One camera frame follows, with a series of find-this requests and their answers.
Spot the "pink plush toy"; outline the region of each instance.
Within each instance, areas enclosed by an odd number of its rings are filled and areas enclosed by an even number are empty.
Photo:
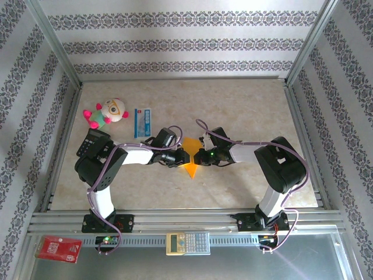
[[[106,100],[103,105],[96,104],[95,112],[83,110],[83,116],[87,120],[90,128],[99,129],[105,124],[120,121],[122,118],[128,118],[128,112],[124,103],[118,98]]]

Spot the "yellow shape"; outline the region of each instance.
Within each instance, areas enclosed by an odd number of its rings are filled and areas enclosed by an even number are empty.
[[[184,140],[181,146],[183,147],[184,151],[186,151],[189,154],[191,158],[190,163],[184,164],[182,166],[185,167],[190,177],[194,178],[194,175],[196,174],[197,166],[198,166],[194,164],[194,155],[198,153],[200,148],[202,148],[202,144],[199,142],[198,139],[184,137]]]

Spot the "striped wallpaper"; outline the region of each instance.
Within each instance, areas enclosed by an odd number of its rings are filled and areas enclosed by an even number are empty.
[[[81,80],[284,78],[323,0],[40,2]]]
[[[293,84],[329,201],[373,279],[373,1],[340,1]]]
[[[0,279],[13,279],[75,89],[20,0],[0,4]]]

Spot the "blue and white box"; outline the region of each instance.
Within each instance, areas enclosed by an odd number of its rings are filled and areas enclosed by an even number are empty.
[[[135,109],[135,138],[149,138],[152,135],[151,108]]]

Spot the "red box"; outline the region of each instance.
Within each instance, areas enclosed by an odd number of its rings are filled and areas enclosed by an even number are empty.
[[[81,248],[82,241],[79,239],[44,235],[36,250],[35,257],[76,264]]]

